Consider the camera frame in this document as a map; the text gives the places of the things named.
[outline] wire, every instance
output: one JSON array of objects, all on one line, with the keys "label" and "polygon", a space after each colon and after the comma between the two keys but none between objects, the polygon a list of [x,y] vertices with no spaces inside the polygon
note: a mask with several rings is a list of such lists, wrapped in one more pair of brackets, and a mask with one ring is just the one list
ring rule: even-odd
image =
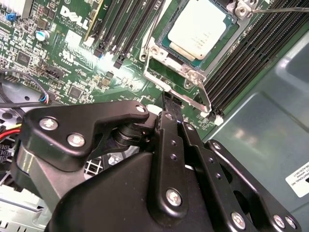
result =
[{"label": "wire", "polygon": [[265,9],[265,10],[252,10],[252,13],[263,14],[263,13],[279,13],[279,12],[303,12],[309,13],[309,8],[294,7],[294,8],[277,8],[277,9]]},{"label": "wire", "polygon": [[36,79],[34,79],[29,74],[24,73],[24,72],[19,71],[19,70],[16,70],[16,69],[2,69],[2,70],[0,70],[0,73],[18,73],[18,74],[28,78],[30,81],[34,82],[39,87],[39,89],[42,91],[44,96],[46,96],[46,98],[49,99],[47,91],[43,88],[43,86]]},{"label": "wire", "polygon": [[21,127],[21,124],[17,124],[17,125],[14,125],[12,127],[7,128],[6,130],[9,131],[9,130],[13,130],[13,129],[16,129],[16,128],[20,129],[20,127]]},{"label": "wire", "polygon": [[20,129],[16,129],[16,130],[7,130],[4,133],[0,134],[0,140],[3,140],[4,138],[12,135],[12,134],[16,134],[19,133]]},{"label": "wire", "polygon": [[0,108],[23,108],[23,107],[48,107],[51,105],[43,102],[20,102],[20,103],[0,103]]}]

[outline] blue connector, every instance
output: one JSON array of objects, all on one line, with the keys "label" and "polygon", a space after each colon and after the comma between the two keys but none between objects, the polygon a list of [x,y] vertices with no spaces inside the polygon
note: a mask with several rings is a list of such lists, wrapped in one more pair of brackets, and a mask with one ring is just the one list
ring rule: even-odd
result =
[{"label": "blue connector", "polygon": [[17,20],[17,16],[15,13],[11,13],[11,14],[7,14],[5,16],[6,20],[10,21],[10,22],[14,22],[15,20]]}]

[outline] silver screw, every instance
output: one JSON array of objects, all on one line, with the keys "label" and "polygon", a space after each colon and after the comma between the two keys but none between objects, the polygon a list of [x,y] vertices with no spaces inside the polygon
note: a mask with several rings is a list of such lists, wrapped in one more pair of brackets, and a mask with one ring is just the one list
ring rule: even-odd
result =
[{"label": "silver screw", "polygon": [[74,147],[82,147],[85,145],[85,139],[79,134],[70,134],[68,136],[68,143]]},{"label": "silver screw", "polygon": [[296,229],[296,225],[293,222],[293,220],[290,217],[285,217],[285,220],[289,223],[289,225],[293,228]]},{"label": "silver screw", "polygon": [[180,197],[179,193],[172,189],[168,189],[166,191],[166,198],[173,206],[179,206],[182,203],[182,198]]},{"label": "silver screw", "polygon": [[214,145],[214,147],[215,147],[216,149],[218,149],[218,150],[220,150],[220,149],[221,149],[220,145],[219,145],[219,144],[217,144],[216,142],[215,142],[215,143],[212,143],[212,144]]},{"label": "silver screw", "polygon": [[187,128],[191,131],[194,131],[194,128],[190,124],[187,124]]},{"label": "silver screw", "polygon": [[279,217],[278,215],[274,215],[274,220],[279,227],[281,227],[283,229],[285,228],[284,221],[281,219],[281,217]]},{"label": "silver screw", "polygon": [[140,105],[137,105],[137,106],[136,106],[136,109],[137,109],[138,111],[140,111],[141,113],[145,113],[145,112],[146,112],[146,110],[144,109],[144,107],[142,107],[142,106],[140,106]]},{"label": "silver screw", "polygon": [[247,8],[244,6],[240,6],[236,8],[235,13],[238,17],[244,17],[247,14]]},{"label": "silver screw", "polygon": [[156,46],[153,46],[150,51],[155,54],[155,55],[158,55],[159,54],[159,49],[156,47]]},{"label": "silver screw", "polygon": [[244,230],[246,228],[246,223],[239,213],[233,212],[231,214],[231,217],[238,228],[240,228],[241,230]]},{"label": "silver screw", "polygon": [[47,131],[53,131],[57,129],[58,123],[51,118],[44,118],[39,122],[40,127]]},{"label": "silver screw", "polygon": [[165,117],[167,117],[169,120],[173,120],[173,116],[171,114],[165,114]]}]

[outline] heatsink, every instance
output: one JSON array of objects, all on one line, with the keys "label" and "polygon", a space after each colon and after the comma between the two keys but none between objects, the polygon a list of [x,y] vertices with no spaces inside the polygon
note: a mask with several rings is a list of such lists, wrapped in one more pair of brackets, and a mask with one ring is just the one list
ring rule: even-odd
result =
[{"label": "heatsink", "polygon": [[14,13],[21,18],[28,18],[33,0],[0,0],[0,6],[8,13]]}]

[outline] sticker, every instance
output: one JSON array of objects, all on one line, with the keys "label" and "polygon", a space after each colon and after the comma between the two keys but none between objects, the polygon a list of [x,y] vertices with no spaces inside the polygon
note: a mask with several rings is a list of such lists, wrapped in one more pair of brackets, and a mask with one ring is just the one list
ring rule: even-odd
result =
[{"label": "sticker", "polygon": [[309,193],[309,162],[289,175],[285,181],[298,197]]},{"label": "sticker", "polygon": [[65,39],[65,41],[68,42],[68,44],[73,47],[78,47],[81,40],[82,37],[71,30],[68,31]]}]

